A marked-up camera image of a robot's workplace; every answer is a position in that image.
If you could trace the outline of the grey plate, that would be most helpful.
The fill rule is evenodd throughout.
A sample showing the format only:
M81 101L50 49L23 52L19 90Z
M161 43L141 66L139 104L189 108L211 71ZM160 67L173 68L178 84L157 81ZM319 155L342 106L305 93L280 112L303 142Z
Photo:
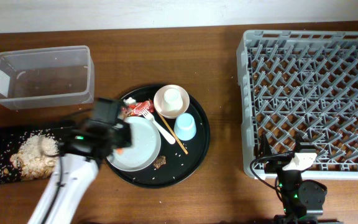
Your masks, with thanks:
M122 148L121 152L113 150L107 161L115 168L135 172L145 169L157 158L161 138L157 128L149 120L137 116L125 119L130 124L132 146Z

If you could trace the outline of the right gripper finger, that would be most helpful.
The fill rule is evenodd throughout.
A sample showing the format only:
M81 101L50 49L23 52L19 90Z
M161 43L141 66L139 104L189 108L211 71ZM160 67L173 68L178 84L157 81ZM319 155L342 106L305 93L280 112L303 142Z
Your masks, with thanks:
M258 157L265 157L271 155L272 155L272 148L269 144L266 134L262 133L259 141Z
M295 148L296 153L314 153L314 146L306 142L300 133L295 135Z

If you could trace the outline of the rice and food scraps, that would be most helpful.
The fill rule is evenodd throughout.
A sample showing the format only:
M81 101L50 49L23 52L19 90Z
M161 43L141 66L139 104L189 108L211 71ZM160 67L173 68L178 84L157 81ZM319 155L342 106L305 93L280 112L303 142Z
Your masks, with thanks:
M25 140L8 165L0 168L0 177L8 180L46 179L57 163L58 141L53 136L32 134Z

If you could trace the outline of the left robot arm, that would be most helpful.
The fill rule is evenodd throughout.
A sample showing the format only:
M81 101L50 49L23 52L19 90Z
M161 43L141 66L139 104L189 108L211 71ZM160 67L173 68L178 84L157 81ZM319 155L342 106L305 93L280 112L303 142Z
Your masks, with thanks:
M59 145L50 180L29 223L70 223L113 150L132 145L131 128L124 121L122 100L98 98L90 118L73 128Z

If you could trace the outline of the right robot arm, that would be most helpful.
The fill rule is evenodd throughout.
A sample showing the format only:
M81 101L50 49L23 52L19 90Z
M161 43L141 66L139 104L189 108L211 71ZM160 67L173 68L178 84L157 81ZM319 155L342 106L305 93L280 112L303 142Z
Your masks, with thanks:
M299 134L295 147L284 153L272 152L265 134L260 137L257 162L265 164L265 170L276 173L275 190L283 205L283 215L275 215L274 223L318 223L323 214L323 204L328 188L315 180L304 180L302 173L309 169L317 156L317 149Z

